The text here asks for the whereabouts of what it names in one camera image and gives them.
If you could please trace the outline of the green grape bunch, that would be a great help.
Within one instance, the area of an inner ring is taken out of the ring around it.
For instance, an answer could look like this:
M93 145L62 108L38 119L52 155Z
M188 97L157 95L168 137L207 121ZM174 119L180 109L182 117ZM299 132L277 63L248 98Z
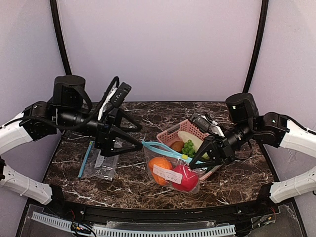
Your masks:
M192 140L188 140L186 143L184 143L182 154L187 155L190 158L193 158L195 153L196 152Z

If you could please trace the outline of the clear zip bag blue zipper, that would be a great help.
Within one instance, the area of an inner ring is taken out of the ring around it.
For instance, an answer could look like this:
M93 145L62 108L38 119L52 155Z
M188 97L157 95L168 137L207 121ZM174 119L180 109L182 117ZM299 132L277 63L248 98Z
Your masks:
M142 142L148 176L158 185L196 194L200 188L200 170L190 169L192 158L169 146L153 141Z

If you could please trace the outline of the orange persimmon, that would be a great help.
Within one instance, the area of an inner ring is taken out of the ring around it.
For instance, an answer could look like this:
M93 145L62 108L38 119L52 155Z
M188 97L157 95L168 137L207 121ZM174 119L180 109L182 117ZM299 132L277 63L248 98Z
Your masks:
M167 170L172 170L172 164L164 157L154 157L148 166L155 182L162 186L167 185L165 174Z

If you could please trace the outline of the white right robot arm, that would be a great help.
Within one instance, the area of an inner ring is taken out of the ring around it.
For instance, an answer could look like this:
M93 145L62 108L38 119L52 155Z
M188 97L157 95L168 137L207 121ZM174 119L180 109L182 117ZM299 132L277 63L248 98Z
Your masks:
M223 130L208 116L193 114L189 121L207 133L192 161L191 169L229 164L235 152L253 139L258 144L316 155L316 133L287 115L269 112L261 116L250 93L238 93L225 101L233 129Z

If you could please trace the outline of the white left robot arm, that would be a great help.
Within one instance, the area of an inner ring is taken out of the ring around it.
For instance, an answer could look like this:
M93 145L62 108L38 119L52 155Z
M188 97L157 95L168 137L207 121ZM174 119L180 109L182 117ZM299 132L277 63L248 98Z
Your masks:
M94 108L85 92L85 79L59 76L54 80L53 96L26 107L0 127L0 153L40 140L57 131L74 131L95 139L101 155L112 157L135 152L143 145L130 136L142 125L121 109L131 86L114 77L101 101Z

